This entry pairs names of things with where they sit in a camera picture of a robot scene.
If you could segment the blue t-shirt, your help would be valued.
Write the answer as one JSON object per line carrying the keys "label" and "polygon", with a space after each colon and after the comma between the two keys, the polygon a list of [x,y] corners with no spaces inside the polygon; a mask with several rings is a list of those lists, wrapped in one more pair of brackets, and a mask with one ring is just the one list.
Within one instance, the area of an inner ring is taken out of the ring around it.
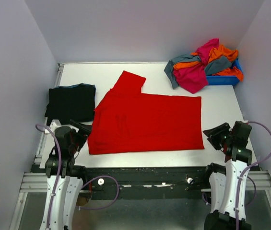
{"label": "blue t-shirt", "polygon": [[58,88],[71,89],[71,88],[77,88],[77,87],[91,87],[91,88],[95,88],[95,85],[86,84],[86,83],[80,83],[80,84],[74,84],[74,85],[70,85],[70,86],[57,86],[57,87],[55,87],[55,89],[58,89]]}

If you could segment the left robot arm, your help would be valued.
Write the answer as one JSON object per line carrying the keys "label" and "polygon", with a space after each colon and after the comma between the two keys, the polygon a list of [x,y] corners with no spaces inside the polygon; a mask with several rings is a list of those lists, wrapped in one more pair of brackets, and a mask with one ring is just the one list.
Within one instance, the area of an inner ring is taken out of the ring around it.
{"label": "left robot arm", "polygon": [[54,129],[39,124],[35,127],[54,139],[54,147],[45,163],[47,196],[40,229],[70,230],[77,197],[88,185],[86,169],[75,165],[75,154],[85,145],[92,125],[70,120],[68,126]]}

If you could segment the black t-shirt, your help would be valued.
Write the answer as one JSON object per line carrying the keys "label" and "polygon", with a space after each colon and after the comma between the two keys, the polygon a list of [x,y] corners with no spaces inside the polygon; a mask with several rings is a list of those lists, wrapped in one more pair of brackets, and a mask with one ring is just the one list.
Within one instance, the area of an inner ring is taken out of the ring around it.
{"label": "black t-shirt", "polygon": [[71,89],[49,89],[49,103],[45,117],[47,126],[53,119],[68,125],[70,119],[76,122],[91,122],[94,119],[96,88],[77,87]]}

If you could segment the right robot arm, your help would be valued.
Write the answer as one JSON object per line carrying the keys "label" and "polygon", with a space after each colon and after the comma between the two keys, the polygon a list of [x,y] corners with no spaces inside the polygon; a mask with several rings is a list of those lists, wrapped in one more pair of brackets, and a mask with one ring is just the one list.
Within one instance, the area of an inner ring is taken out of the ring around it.
{"label": "right robot arm", "polygon": [[223,123],[203,133],[215,150],[225,155],[225,165],[209,164],[202,176],[211,188],[211,211],[204,222],[206,230],[250,230],[246,222],[245,191],[252,151],[247,149],[252,127],[236,121]]}

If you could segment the red t-shirt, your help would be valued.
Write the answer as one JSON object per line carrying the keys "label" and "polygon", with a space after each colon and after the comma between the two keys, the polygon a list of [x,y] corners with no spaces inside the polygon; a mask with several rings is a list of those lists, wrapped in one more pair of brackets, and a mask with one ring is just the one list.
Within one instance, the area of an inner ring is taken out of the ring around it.
{"label": "red t-shirt", "polygon": [[95,108],[91,155],[204,149],[201,97],[142,93],[145,81],[123,71]]}

